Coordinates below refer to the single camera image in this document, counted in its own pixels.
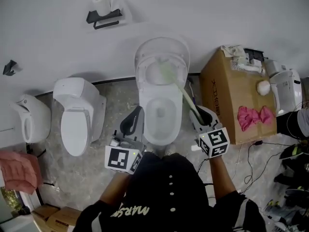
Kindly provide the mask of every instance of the white cloth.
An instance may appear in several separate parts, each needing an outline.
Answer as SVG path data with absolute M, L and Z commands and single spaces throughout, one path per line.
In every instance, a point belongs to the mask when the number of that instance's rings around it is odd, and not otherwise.
M 309 108 L 303 108 L 298 111 L 297 122 L 304 136 L 309 137 Z
M 222 45 L 221 50 L 224 52 L 226 57 L 237 57 L 242 56 L 245 57 L 246 53 L 243 47 L 239 45 Z

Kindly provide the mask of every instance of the floor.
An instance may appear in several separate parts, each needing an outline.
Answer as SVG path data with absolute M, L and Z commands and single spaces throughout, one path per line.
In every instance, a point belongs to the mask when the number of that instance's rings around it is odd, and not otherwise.
M 192 86 L 197 104 L 201 104 L 198 77 L 193 76 L 193 81 Z M 71 156 L 63 146 L 60 135 L 62 105 L 55 101 L 52 95 L 39 98 L 52 111 L 50 135 L 45 141 L 32 145 L 37 155 L 44 149 L 47 150 L 39 158 L 39 163 L 44 181 L 55 185 L 54 187 L 42 185 L 39 188 L 45 203 L 57 206 L 66 205 L 83 210 L 98 200 L 114 175 L 113 171 L 104 168 L 105 145 L 109 144 L 115 120 L 130 107 L 139 103 L 138 89 L 135 80 L 107 83 L 98 85 L 97 88 L 100 94 L 107 98 L 103 132 L 100 139 L 93 142 L 80 157 Z M 190 93 L 188 85 L 186 85 L 186 90 Z M 178 153 L 186 156 L 198 169 L 206 155 L 199 151 L 191 151 L 191 145 L 195 144 L 195 131 L 190 122 L 188 111 L 189 107 L 184 102 L 182 126 L 175 144 Z M 286 145 L 295 143 L 294 139 L 281 134 L 266 138 L 264 141 Z M 233 177 L 237 173 L 233 178 L 233 182 L 239 191 L 244 191 L 248 186 L 244 183 L 244 178 L 251 173 L 247 162 L 248 147 L 250 145 L 231 145 L 229 151 L 223 157 L 230 176 Z M 253 179 L 256 179 L 261 174 L 269 157 L 281 152 L 283 149 L 284 146 L 265 144 L 251 147 L 249 160 L 253 167 Z M 246 191 L 246 196 L 255 201 L 261 209 L 265 207 L 270 199 L 283 202 L 282 198 L 286 187 L 273 182 L 273 178 L 281 171 L 280 164 L 279 157 L 273 157 L 262 176 Z M 199 176 L 204 182 L 212 182 L 208 162 L 205 162 L 201 167 Z M 207 187 L 207 194 L 210 197 L 210 205 L 214 205 L 215 199 L 212 198 L 214 196 L 212 186 Z M 267 217 L 264 218 L 267 222 L 267 230 L 271 231 L 273 221 Z

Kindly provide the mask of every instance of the wall-mounted fixture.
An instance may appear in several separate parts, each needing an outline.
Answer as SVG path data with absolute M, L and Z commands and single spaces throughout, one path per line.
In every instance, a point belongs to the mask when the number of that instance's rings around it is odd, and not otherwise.
M 93 0 L 93 5 L 96 10 L 89 11 L 86 21 L 88 24 L 93 23 L 94 29 L 133 23 L 132 14 L 124 0 L 110 0 L 110 5 Z
M 8 75 L 8 76 L 14 75 L 16 72 L 12 70 L 12 67 L 16 64 L 17 63 L 15 61 L 11 60 L 6 66 L 4 66 L 3 75 Z

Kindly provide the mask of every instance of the white appliance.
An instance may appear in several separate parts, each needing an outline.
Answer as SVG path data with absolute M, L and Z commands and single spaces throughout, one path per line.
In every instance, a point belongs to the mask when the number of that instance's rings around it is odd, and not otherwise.
M 102 133 L 106 98 L 90 82 L 70 77 L 56 82 L 54 99 L 64 107 L 60 128 L 63 145 L 72 156 L 80 156 Z
M 276 101 L 276 116 L 301 109 L 301 82 L 296 70 L 276 73 L 270 78 L 270 85 Z
M 140 106 L 145 112 L 144 137 L 153 145 L 172 143 L 180 130 L 183 94 L 162 76 L 158 62 L 168 61 L 181 85 L 185 85 L 190 53 L 182 39 L 157 37 L 139 46 L 135 73 Z
M 9 106 L 21 118 L 22 134 L 26 143 L 38 143 L 48 137 L 51 127 L 51 111 L 31 95 L 22 95 L 19 102 Z

